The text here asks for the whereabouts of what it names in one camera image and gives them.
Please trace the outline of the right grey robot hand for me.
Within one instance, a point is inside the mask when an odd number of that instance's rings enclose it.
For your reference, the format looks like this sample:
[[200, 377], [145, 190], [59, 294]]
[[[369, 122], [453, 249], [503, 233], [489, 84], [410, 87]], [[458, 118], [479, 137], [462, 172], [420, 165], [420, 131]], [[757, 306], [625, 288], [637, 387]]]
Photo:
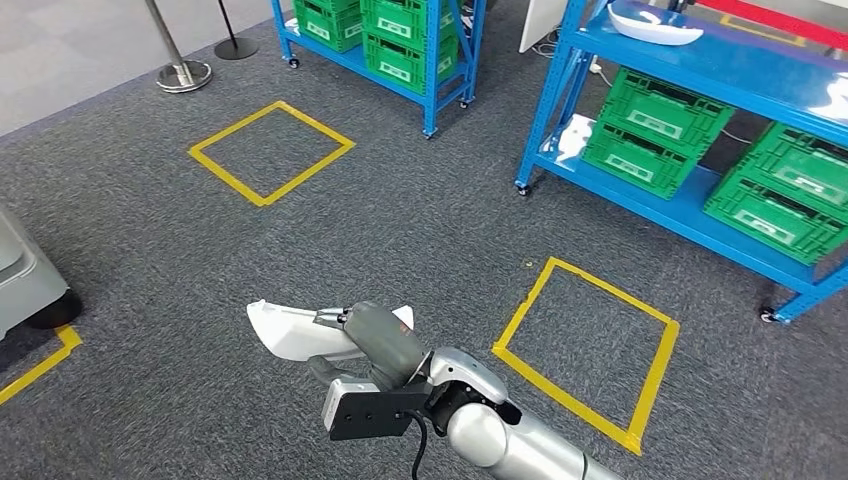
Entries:
[[381, 391], [405, 386], [429, 355], [412, 327], [373, 301], [320, 310], [313, 322], [339, 332], [345, 341], [319, 356], [328, 362], [367, 358], [368, 378]]

